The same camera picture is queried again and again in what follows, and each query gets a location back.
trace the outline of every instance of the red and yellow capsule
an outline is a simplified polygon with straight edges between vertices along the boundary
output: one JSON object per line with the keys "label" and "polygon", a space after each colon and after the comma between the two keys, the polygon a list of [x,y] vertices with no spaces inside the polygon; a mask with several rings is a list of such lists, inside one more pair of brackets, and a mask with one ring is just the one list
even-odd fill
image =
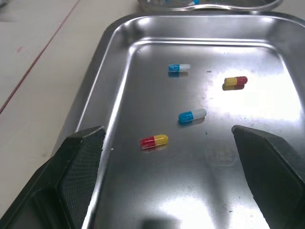
{"label": "red and yellow capsule", "polygon": [[224,85],[225,86],[238,86],[245,85],[248,82],[248,78],[245,76],[238,76],[232,78],[225,78]]}
{"label": "red and yellow capsule", "polygon": [[164,145],[168,141],[168,136],[166,135],[155,135],[152,137],[143,138],[140,141],[142,149],[153,148],[156,146]]}

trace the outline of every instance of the red line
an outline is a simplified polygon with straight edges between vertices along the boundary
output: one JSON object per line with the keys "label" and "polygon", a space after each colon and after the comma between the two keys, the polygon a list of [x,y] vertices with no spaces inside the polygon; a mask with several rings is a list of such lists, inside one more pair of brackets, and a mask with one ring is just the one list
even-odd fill
{"label": "red line", "polygon": [[29,74],[29,72],[32,70],[32,68],[34,67],[35,63],[37,62],[37,60],[41,57],[41,55],[43,54],[43,52],[46,50],[46,48],[49,46],[49,44],[51,43],[51,41],[53,40],[53,38],[55,37],[55,35],[57,34],[58,30],[61,28],[61,26],[65,23],[65,21],[68,19],[68,17],[70,16],[70,14],[72,13],[72,11],[75,9],[76,5],[80,2],[81,0],[77,0],[77,2],[75,3],[75,5],[73,6],[73,8],[70,10],[70,12],[68,13],[68,15],[65,17],[65,19],[62,21],[62,23],[59,25],[59,27],[56,29],[55,33],[53,34],[53,36],[50,38],[50,40],[48,41],[48,43],[46,44],[46,46],[41,50],[41,52],[38,54],[38,56],[35,58],[35,60],[33,61],[33,63],[30,65],[30,67],[28,68],[28,70],[25,72],[25,74],[23,75],[23,77],[21,78],[21,80],[18,82],[17,86],[14,88],[14,90],[11,92],[11,94],[9,95],[9,97],[7,98],[7,100],[5,101],[5,103],[2,105],[2,107],[0,108],[0,114],[2,113],[2,111],[4,110],[4,108],[7,106],[7,104],[9,103],[9,101],[11,100],[11,98],[14,96],[14,94],[16,93],[16,91],[18,90],[18,88],[20,87],[20,85],[22,84],[22,82],[25,80],[25,78],[27,77],[27,75]]}

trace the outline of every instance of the white table surface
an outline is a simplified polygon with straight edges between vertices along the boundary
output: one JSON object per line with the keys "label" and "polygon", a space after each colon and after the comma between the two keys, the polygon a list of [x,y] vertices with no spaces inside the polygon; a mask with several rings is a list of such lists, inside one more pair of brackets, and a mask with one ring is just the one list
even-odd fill
{"label": "white table surface", "polygon": [[[0,217],[50,158],[103,31],[116,19],[140,11],[136,0],[117,5],[80,0],[0,114]],[[305,20],[305,1],[285,0],[274,11]],[[0,78],[1,87],[10,83]]]}
{"label": "white table surface", "polygon": [[0,8],[0,107],[77,1],[10,0]]}

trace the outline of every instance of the metal tray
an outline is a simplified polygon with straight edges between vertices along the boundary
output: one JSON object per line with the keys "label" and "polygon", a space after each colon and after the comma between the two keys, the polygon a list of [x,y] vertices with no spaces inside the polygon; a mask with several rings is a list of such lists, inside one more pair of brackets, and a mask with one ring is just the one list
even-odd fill
{"label": "metal tray", "polygon": [[[83,228],[269,228],[231,127],[281,136],[304,156],[304,26],[280,13],[219,11],[112,24],[59,138],[107,129]],[[168,76],[170,63],[190,64],[189,75]],[[243,90],[223,91],[224,78],[241,75],[248,77]],[[178,124],[179,113],[201,107],[204,121]],[[141,150],[140,139],[157,134],[168,135],[168,144]]]}
{"label": "metal tray", "polygon": [[235,11],[266,11],[280,5],[283,0],[138,0],[147,11],[190,11],[221,9]]}

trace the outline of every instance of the capsule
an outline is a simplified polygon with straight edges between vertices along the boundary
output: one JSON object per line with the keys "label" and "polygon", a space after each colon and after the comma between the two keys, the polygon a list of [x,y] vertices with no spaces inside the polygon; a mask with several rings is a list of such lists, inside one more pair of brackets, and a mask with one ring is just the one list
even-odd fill
{"label": "capsule", "polygon": [[188,5],[193,6],[193,5],[198,5],[199,3],[200,3],[199,0],[194,0],[194,1],[190,2]]}
{"label": "capsule", "polygon": [[181,113],[179,115],[179,122],[180,123],[186,123],[192,120],[196,120],[199,118],[204,118],[206,116],[206,110],[205,109],[198,109],[194,111],[188,111]]}
{"label": "capsule", "polygon": [[155,135],[147,138],[143,138],[140,141],[142,149],[153,148],[156,146],[164,145],[168,141],[168,136],[166,135]]}
{"label": "capsule", "polygon": [[245,76],[238,76],[238,77],[224,79],[225,86],[245,85],[247,82],[248,82],[248,79]]}
{"label": "capsule", "polygon": [[168,66],[169,73],[188,73],[191,66],[189,64],[170,64]]}

